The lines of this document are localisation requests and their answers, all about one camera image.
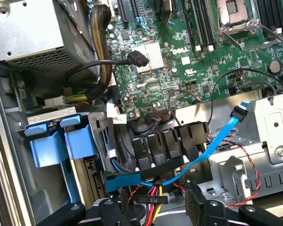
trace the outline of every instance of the circuit board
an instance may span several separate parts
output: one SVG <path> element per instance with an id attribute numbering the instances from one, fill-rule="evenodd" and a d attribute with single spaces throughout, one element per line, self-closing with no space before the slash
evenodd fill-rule
<path id="1" fill-rule="evenodd" d="M 223 1 L 229 3 L 228 7 L 232 7 L 228 10 L 236 10 L 237 5 L 231 5 L 235 0 Z M 209 21 L 206 24 L 200 19 L 197 20 L 195 6 L 202 1 L 170 0 L 176 10 L 173 8 L 167 23 L 164 22 L 165 25 L 162 25 L 163 22 L 158 17 L 154 2 L 155 0 L 114 0 L 110 3 L 115 14 L 107 34 L 112 58 L 125 59 L 134 49 L 139 50 L 147 44 L 153 45 L 148 48 L 154 48 L 159 44 L 161 54 L 157 51 L 154 55 L 152 53 L 152 56 L 157 57 L 159 61 L 161 55 L 163 62 L 163 66 L 150 66 L 148 70 L 139 70 L 135 66 L 115 66 L 121 107 L 128 120 L 139 117 L 153 118 L 166 113 L 168 98 L 174 89 L 184 89 L 198 96 L 203 102 L 210 101 L 215 81 L 232 69 L 247 67 L 268 72 L 271 62 L 276 61 L 283 74 L 283 31 L 278 32 L 282 39 L 279 44 L 267 48 L 241 50 L 228 38 L 218 38 L 211 17 L 207 17 Z M 257 2 L 260 0 L 254 2 L 256 13 L 259 14 Z M 217 14 L 216 8 L 208 9 L 208 13 Z M 208 47 L 204 47 L 205 34 L 202 34 L 202 28 L 209 28 L 211 33 L 210 40 L 208 39 L 211 44 L 208 44 L 208 41 L 206 43 Z M 260 29 L 251 32 L 240 32 L 233 36 L 242 47 L 262 44 L 273 39 Z M 254 81 L 276 84 L 272 79 L 257 73 L 234 74 L 218 83 L 214 98 L 226 98 L 264 87 L 250 85 L 240 89 Z M 197 104 L 197 101 L 186 94 L 176 93 L 171 97 L 174 109 L 194 104 Z"/>

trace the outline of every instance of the power supply vent grille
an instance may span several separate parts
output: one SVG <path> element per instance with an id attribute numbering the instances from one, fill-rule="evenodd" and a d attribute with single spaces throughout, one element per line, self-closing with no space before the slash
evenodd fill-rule
<path id="1" fill-rule="evenodd" d="M 64 72 L 78 66 L 77 62 L 75 62 L 62 51 L 55 51 L 38 56 L 11 60 L 10 63 L 34 70 L 53 79 L 60 79 Z M 85 78 L 89 74 L 90 73 L 87 70 L 81 71 L 75 75 L 75 80 Z"/>

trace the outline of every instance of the motherboard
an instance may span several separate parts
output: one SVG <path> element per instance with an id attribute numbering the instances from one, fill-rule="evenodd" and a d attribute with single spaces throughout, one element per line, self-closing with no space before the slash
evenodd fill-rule
<path id="1" fill-rule="evenodd" d="M 112 19 L 107 40 L 113 59 L 133 50 L 149 60 L 146 67 L 115 66 L 123 112 L 128 120 L 159 117 L 168 98 L 184 89 L 202 102 L 211 100 L 219 76 L 237 68 L 283 74 L 283 0 L 106 0 Z M 222 79 L 215 99 L 250 90 L 273 79 L 240 71 Z M 197 104 L 181 93 L 171 107 Z"/>

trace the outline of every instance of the green circuit board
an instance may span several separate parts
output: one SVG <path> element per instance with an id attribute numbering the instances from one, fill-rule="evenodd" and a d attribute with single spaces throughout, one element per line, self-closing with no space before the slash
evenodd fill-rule
<path id="1" fill-rule="evenodd" d="M 190 23 L 187 23 L 182 14 L 183 7 L 188 7 L 186 4 L 192 2 L 191 0 L 175 0 L 178 10 L 171 14 L 165 26 L 161 26 L 158 21 L 153 0 L 136 0 L 135 2 L 140 16 L 144 19 L 144 24 L 138 24 L 134 17 L 131 0 L 123 0 L 129 23 L 124 25 L 119 12 L 116 12 L 114 21 L 111 22 L 113 28 L 107 34 L 112 58 L 125 59 L 133 48 L 149 42 L 159 42 L 164 66 L 144 73 L 138 73 L 135 66 L 115 67 L 121 107 L 127 114 L 128 120 L 135 120 L 139 117 L 153 118 L 163 113 L 168 109 L 168 95 L 174 89 L 187 90 L 198 96 L 203 102 L 207 102 L 211 100 L 214 82 L 229 70 L 247 67 L 267 72 L 267 66 L 275 60 L 281 62 L 283 66 L 283 42 L 268 48 L 241 51 L 229 40 L 220 42 L 213 33 L 218 48 L 211 52 L 195 51 L 195 43 L 200 40 L 197 35 L 199 28 L 193 30 L 193 43 L 191 43 L 187 28 L 187 26 L 198 26 L 196 20 L 193 20 L 195 15 L 191 13 Z M 117 4 L 117 0 L 112 1 L 113 6 Z M 240 43 L 251 45 L 258 42 L 263 43 L 268 36 L 258 30 L 256 35 L 244 32 L 239 33 L 236 38 Z M 248 89 L 237 89 L 246 87 L 247 84 L 254 81 L 276 84 L 265 76 L 245 72 L 243 75 L 235 75 L 233 78 L 228 76 L 222 79 L 218 83 L 214 97 L 215 99 L 226 98 L 264 87 L 253 85 Z M 195 104 L 197 101 L 186 94 L 176 93 L 171 98 L 171 105 L 174 109 Z"/>

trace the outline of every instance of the gray metal panel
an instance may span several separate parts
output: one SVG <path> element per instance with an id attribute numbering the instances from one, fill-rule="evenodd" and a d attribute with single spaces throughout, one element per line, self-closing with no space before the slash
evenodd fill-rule
<path id="1" fill-rule="evenodd" d="M 52 0 L 6 4 L 9 12 L 0 14 L 0 61 L 64 46 Z"/>

